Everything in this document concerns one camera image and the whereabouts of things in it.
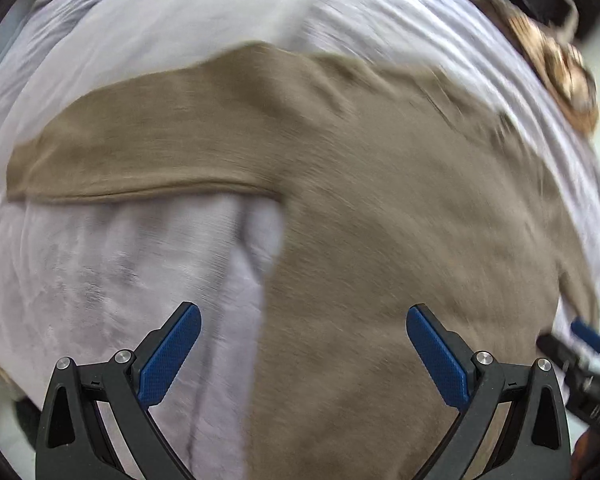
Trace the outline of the lavender fleece blanket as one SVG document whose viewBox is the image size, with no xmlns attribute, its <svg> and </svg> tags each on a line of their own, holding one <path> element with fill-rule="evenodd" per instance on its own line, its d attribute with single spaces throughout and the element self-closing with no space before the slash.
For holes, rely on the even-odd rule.
<svg viewBox="0 0 600 480">
<path fill-rule="evenodd" d="M 591 138 L 469 0 L 36 0 L 0 62 L 0 365 L 41 403 L 61 356 L 109 358 L 198 304 L 200 337 L 154 416 L 199 479 L 252 479 L 254 366 L 283 203 L 235 190 L 10 200 L 6 174 L 14 149 L 82 96 L 246 44 L 434 70 L 506 116 L 553 174 L 600 300 Z"/>
</svg>

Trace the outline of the brown fleece garment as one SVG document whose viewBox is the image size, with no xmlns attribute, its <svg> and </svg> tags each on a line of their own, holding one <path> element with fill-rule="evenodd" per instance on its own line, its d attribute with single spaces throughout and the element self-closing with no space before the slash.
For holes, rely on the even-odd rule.
<svg viewBox="0 0 600 480">
<path fill-rule="evenodd" d="M 18 145 L 10 200 L 194 191 L 286 210 L 265 284 L 247 471 L 404 479 L 450 421 L 405 338 L 423 302 L 527 361 L 567 300 L 600 300 L 553 174 L 509 119 L 434 70 L 246 44 L 95 90 Z"/>
</svg>

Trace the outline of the brown patterned pillow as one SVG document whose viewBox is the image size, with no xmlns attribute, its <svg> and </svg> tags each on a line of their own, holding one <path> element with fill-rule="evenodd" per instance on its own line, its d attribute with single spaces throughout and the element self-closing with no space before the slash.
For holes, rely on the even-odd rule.
<svg viewBox="0 0 600 480">
<path fill-rule="evenodd" d="M 600 109 L 593 74 L 572 44 L 579 24 L 573 0 L 564 24 L 546 26 L 510 0 L 469 0 L 505 36 L 538 76 L 570 126 L 585 139 L 595 133 Z"/>
</svg>

